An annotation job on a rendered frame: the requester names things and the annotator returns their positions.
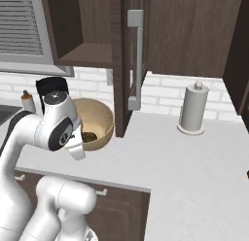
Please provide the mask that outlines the tan round basket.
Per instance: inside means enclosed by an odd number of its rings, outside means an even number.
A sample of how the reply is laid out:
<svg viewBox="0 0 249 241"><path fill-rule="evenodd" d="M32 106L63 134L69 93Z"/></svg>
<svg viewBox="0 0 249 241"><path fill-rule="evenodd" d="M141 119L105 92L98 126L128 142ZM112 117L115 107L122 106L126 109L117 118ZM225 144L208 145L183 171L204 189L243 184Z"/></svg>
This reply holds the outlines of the tan round basket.
<svg viewBox="0 0 249 241"><path fill-rule="evenodd" d="M114 116L104 103L89 99L74 99L78 116L82 119L84 150L96 151L103 148L114 132Z"/></svg>

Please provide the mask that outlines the dark wood wall cabinet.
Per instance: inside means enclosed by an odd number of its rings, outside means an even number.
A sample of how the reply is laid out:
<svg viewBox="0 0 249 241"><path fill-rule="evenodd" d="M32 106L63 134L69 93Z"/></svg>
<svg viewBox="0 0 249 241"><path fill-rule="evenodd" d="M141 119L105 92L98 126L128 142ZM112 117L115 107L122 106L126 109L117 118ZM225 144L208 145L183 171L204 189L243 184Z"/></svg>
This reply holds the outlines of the dark wood wall cabinet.
<svg viewBox="0 0 249 241"><path fill-rule="evenodd" d="M42 0L55 65L112 67L110 0Z"/></svg>

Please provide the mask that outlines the grey paper towel holder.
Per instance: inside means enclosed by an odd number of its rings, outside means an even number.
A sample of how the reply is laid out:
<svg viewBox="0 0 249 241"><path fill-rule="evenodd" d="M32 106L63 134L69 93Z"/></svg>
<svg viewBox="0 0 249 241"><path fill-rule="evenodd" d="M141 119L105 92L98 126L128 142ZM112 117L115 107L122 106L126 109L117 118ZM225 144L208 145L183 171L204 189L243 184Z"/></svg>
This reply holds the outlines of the grey paper towel holder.
<svg viewBox="0 0 249 241"><path fill-rule="evenodd" d="M202 124L209 88L201 81L188 85L180 110L177 128L187 135L200 135L205 128Z"/></svg>

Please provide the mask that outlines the grey window blind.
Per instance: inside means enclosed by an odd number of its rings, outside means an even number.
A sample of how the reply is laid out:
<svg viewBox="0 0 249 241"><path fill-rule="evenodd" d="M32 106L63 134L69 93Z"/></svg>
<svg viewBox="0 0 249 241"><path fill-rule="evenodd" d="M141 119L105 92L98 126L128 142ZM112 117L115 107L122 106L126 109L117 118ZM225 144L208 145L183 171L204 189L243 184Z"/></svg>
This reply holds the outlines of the grey window blind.
<svg viewBox="0 0 249 241"><path fill-rule="evenodd" d="M41 0L0 0L0 72L74 76L53 62Z"/></svg>

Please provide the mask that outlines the white bottle with brown cap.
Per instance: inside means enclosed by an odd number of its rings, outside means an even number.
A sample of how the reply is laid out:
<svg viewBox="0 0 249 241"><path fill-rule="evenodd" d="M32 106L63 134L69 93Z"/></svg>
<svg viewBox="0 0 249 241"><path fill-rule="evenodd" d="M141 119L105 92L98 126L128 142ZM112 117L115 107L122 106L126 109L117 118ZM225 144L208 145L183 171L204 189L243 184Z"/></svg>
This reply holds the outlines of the white bottle with brown cap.
<svg viewBox="0 0 249 241"><path fill-rule="evenodd" d="M36 107L32 95L25 90L21 96L21 102L25 111L36 113Z"/></svg>

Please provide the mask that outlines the grey sink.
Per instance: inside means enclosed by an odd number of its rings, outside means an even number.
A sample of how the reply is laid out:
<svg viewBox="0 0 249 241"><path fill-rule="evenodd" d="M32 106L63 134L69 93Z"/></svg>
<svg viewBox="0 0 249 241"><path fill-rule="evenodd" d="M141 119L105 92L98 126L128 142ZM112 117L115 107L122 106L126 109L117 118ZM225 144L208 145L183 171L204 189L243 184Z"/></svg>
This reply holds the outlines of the grey sink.
<svg viewBox="0 0 249 241"><path fill-rule="evenodd" d="M18 106L0 105L0 125L20 110Z"/></svg>

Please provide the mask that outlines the dark wood cabinet door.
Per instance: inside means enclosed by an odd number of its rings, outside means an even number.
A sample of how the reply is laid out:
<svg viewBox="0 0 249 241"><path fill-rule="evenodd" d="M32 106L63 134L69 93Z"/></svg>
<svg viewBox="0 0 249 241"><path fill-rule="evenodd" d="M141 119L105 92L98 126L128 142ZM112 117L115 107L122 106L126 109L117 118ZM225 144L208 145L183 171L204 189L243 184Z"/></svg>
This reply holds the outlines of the dark wood cabinet door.
<svg viewBox="0 0 249 241"><path fill-rule="evenodd" d="M148 69L220 78L241 0L151 0Z"/></svg>
<svg viewBox="0 0 249 241"><path fill-rule="evenodd" d="M143 10L142 85L148 68L150 0L110 0L112 68L116 136L123 138L134 111L128 98L136 95L137 34L127 26L128 10Z"/></svg>

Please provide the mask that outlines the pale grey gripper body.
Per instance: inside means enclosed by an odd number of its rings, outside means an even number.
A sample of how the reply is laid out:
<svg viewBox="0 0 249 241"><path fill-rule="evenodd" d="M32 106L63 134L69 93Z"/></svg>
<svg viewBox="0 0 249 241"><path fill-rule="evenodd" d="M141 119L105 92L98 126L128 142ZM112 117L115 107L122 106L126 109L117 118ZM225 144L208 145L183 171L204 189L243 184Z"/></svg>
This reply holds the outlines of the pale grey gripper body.
<svg viewBox="0 0 249 241"><path fill-rule="evenodd" d="M75 134L71 136L64 148L71 154L75 160L81 160L86 157L83 140Z"/></svg>

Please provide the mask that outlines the dark wood drawer front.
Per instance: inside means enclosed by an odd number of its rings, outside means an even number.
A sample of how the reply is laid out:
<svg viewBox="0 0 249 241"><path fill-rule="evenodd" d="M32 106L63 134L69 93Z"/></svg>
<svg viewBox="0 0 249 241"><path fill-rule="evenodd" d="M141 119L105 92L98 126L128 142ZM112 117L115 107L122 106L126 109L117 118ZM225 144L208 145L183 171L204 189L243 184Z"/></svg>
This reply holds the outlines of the dark wood drawer front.
<svg viewBox="0 0 249 241"><path fill-rule="evenodd" d="M15 176L20 176L24 174L26 176L26 179L24 181L18 181L20 186L27 192L27 194L30 197L36 196L36 186L40 179L42 178L42 175L29 173L29 172L23 172L23 171L15 171Z"/></svg>
<svg viewBox="0 0 249 241"><path fill-rule="evenodd" d="M97 191L107 190L105 195L99 195L102 200L108 200L114 203L121 203L123 205L140 208L142 205L149 204L150 194L143 191L132 189L121 189L108 187L98 184L89 183L89 186Z"/></svg>

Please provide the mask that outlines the dark wood tall cabinet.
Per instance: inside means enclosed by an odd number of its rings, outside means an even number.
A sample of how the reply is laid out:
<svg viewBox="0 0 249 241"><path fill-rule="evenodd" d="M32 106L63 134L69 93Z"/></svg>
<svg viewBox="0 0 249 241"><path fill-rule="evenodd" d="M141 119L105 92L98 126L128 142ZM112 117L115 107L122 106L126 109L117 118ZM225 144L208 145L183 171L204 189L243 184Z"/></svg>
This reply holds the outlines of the dark wood tall cabinet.
<svg viewBox="0 0 249 241"><path fill-rule="evenodd" d="M223 81L249 132L249 0L241 0Z"/></svg>

